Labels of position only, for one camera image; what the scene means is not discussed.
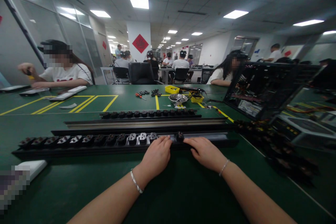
silver bracelet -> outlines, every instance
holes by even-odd
[[[226,163],[225,163],[225,165],[223,166],[222,170],[221,170],[220,173],[218,174],[220,177],[222,176],[222,173],[223,173],[223,171],[224,171],[226,165],[227,165],[229,162],[230,162],[230,159],[228,159],[228,160],[226,161]]]
[[[138,186],[137,182],[135,181],[135,178],[133,176],[133,172],[132,172],[133,169],[131,169],[131,177],[132,177],[132,180],[134,182],[134,184],[136,185],[136,188],[137,190],[139,191],[139,193],[143,193],[143,190],[140,189],[140,187]]]

small tool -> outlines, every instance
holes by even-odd
[[[138,93],[136,93],[136,94],[135,94],[135,96],[136,96],[136,97],[140,97],[141,99],[144,99],[144,100],[146,100],[145,98],[142,98],[142,96],[141,96],[141,95],[139,95]]]

yellow container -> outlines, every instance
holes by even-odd
[[[190,100],[191,100],[192,103],[202,103],[203,99],[204,99],[204,96],[202,96],[200,98],[192,97]]]
[[[179,93],[180,89],[174,86],[166,86],[165,90],[167,93],[171,93],[171,94],[175,94],[175,93]]]

stainless steel bowl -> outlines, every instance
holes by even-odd
[[[188,97],[182,94],[171,94],[170,96],[168,96],[168,98],[173,104],[177,103],[178,105],[188,100]]]

desk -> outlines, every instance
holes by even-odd
[[[214,85],[185,85],[203,88],[211,99],[223,99],[227,88]],[[19,141],[28,136],[51,136],[51,130],[66,129],[64,121],[98,119],[99,112],[154,110],[155,97],[145,96],[147,101],[136,98],[140,90],[163,85],[94,85],[77,94],[62,105],[85,102],[70,113],[69,110],[51,108],[41,114],[32,114],[50,104],[40,97],[21,97],[17,93],[0,94],[1,149],[0,169],[10,169],[20,160],[11,154]],[[160,109],[170,104],[167,96],[158,98]],[[246,119],[230,107],[216,105],[233,120]],[[203,117],[221,117],[215,110],[201,108],[187,102],[186,107],[197,108]],[[244,138],[235,148],[221,151],[235,162],[265,193],[279,204],[298,223],[334,223],[311,195],[327,211],[335,210],[335,157],[305,149],[308,156],[316,159],[321,176],[315,176],[315,188],[301,185],[305,194],[286,177],[277,174],[264,157]],[[12,203],[3,223],[66,223],[82,207],[110,185],[127,174],[142,159],[144,153],[101,156],[84,156],[56,159],[49,163],[25,191]],[[124,223],[248,223],[232,192],[218,174],[202,167],[190,151],[171,152],[166,170],[147,186]]]

